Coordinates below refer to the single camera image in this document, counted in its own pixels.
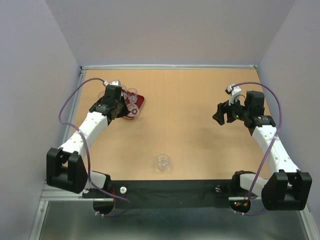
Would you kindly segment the clear glass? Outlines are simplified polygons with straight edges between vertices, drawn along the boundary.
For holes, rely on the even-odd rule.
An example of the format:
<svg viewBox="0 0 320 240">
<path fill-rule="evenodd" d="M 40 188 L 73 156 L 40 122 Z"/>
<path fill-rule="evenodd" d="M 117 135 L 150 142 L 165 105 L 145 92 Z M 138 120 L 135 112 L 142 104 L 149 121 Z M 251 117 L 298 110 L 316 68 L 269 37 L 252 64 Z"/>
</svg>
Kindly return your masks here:
<svg viewBox="0 0 320 240">
<path fill-rule="evenodd" d="M 101 92 L 98 94 L 98 99 L 102 98 L 104 95 L 105 95 L 105 92 L 104 92 L 104 91 L 101 91 Z"/>
<path fill-rule="evenodd" d="M 171 166 L 171 158 L 167 154 L 160 154 L 156 158 L 156 165 L 160 171 L 166 171 Z"/>
<path fill-rule="evenodd" d="M 138 101 L 138 91 L 135 88 L 129 88 L 127 90 L 127 99 L 130 104 L 135 104 Z"/>
<path fill-rule="evenodd" d="M 134 103 L 129 103 L 127 105 L 127 108 L 129 113 L 126 117 L 129 119 L 135 118 L 140 113 L 139 107 Z"/>
</svg>

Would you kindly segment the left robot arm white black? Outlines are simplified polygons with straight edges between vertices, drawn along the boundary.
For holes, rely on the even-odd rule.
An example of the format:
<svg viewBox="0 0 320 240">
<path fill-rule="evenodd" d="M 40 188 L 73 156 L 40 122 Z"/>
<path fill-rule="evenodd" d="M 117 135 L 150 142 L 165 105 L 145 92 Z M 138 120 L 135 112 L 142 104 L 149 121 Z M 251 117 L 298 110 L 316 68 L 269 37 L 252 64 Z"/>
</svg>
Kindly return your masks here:
<svg viewBox="0 0 320 240">
<path fill-rule="evenodd" d="M 82 124 L 59 148 L 51 148 L 46 155 L 46 183 L 55 188 L 79 194 L 94 189 L 100 197 L 111 193 L 111 184 L 103 173 L 91 172 L 91 164 L 84 164 L 89 148 L 110 123 L 129 113 L 118 80 L 106 85 L 104 96 L 89 109 Z"/>
</svg>

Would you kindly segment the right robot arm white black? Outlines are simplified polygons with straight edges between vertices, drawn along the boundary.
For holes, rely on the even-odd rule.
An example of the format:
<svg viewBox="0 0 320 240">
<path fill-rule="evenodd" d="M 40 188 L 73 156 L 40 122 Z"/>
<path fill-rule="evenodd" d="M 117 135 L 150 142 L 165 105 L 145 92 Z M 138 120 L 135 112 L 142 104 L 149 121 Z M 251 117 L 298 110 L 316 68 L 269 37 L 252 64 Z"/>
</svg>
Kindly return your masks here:
<svg viewBox="0 0 320 240">
<path fill-rule="evenodd" d="M 301 211 L 305 208 L 312 185 L 312 177 L 302 172 L 289 157 L 279 136 L 279 127 L 273 118 L 265 115 L 265 96 L 259 91 L 247 91 L 244 103 L 239 98 L 242 90 L 229 86 L 230 99 L 219 103 L 213 119 L 220 125 L 242 121 L 250 135 L 258 143 L 263 160 L 268 164 L 271 176 L 263 179 L 258 173 L 237 171 L 230 182 L 231 192 L 242 195 L 248 191 L 261 198 L 268 211 Z"/>
</svg>

